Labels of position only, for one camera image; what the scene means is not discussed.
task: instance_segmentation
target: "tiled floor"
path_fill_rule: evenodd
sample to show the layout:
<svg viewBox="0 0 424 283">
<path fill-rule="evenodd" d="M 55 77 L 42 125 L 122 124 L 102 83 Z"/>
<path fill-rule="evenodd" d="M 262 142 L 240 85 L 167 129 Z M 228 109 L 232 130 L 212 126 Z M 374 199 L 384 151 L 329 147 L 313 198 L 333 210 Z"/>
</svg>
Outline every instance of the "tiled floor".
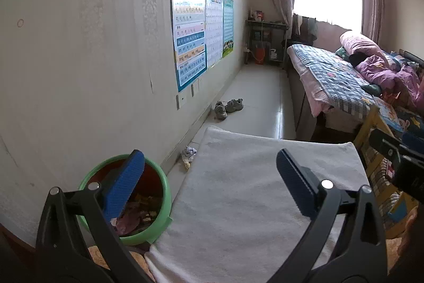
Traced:
<svg viewBox="0 0 424 283">
<path fill-rule="evenodd" d="M 208 126 L 254 136 L 295 139 L 293 105 L 286 72 L 275 66 L 244 65 L 224 93 L 221 101 L 243 99 L 241 111 L 229 113 L 224 121 L 217 120 L 212 111 L 190 146 L 198 148 Z M 174 200 L 183 183 L 186 170 L 179 160 L 168 174 Z"/>
</svg>

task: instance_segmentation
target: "sneaker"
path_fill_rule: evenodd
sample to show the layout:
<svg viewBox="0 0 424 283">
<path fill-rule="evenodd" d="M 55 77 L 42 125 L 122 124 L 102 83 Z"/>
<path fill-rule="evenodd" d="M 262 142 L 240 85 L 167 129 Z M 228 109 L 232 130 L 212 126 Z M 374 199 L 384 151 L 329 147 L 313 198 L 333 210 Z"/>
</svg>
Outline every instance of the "sneaker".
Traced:
<svg viewBox="0 0 424 283">
<path fill-rule="evenodd" d="M 219 120 L 224 120 L 227 118 L 227 112 L 225 112 L 225 107 L 221 101 L 218 101 L 216 103 L 214 111 L 215 111 L 216 117 Z"/>
<path fill-rule="evenodd" d="M 228 103 L 225 106 L 225 110 L 228 113 L 232 113 L 234 111 L 240 111 L 243 109 L 243 99 L 238 99 L 238 100 L 230 100 L 228 101 Z"/>
</svg>

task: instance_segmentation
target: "educational poster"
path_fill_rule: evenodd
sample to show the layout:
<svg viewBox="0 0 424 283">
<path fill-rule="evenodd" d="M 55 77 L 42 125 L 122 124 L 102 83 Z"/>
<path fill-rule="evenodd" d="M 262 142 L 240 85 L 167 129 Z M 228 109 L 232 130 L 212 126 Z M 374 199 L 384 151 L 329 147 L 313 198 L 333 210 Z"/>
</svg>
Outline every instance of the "educational poster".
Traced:
<svg viewBox="0 0 424 283">
<path fill-rule="evenodd" d="M 211 68 L 222 58 L 223 0 L 206 0 L 206 57 Z"/>
<path fill-rule="evenodd" d="M 223 0 L 224 2 L 224 47 L 222 56 L 233 51 L 234 48 L 234 1 Z"/>
<path fill-rule="evenodd" d="M 206 71 L 205 0 L 172 0 L 178 91 Z"/>
</svg>

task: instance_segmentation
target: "electrical outlet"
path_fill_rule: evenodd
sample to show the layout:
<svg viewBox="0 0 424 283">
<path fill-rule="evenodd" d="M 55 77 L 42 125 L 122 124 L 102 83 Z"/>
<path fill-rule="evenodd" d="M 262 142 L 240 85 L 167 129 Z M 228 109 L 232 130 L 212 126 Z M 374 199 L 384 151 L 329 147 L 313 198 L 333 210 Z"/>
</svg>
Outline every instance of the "electrical outlet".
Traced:
<svg viewBox="0 0 424 283">
<path fill-rule="evenodd" d="M 182 106 L 184 106 L 187 102 L 187 93 L 182 91 L 181 93 L 177 94 L 177 109 L 180 109 Z"/>
</svg>

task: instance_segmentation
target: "orange container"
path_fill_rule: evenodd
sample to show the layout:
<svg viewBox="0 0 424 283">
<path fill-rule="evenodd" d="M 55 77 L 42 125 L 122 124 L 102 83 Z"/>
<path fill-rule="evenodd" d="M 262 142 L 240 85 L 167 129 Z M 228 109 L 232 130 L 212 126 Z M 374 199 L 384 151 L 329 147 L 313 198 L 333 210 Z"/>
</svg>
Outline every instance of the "orange container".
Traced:
<svg viewBox="0 0 424 283">
<path fill-rule="evenodd" d="M 258 65 L 263 65 L 264 59 L 265 59 L 265 48 L 256 48 L 255 63 Z"/>
</svg>

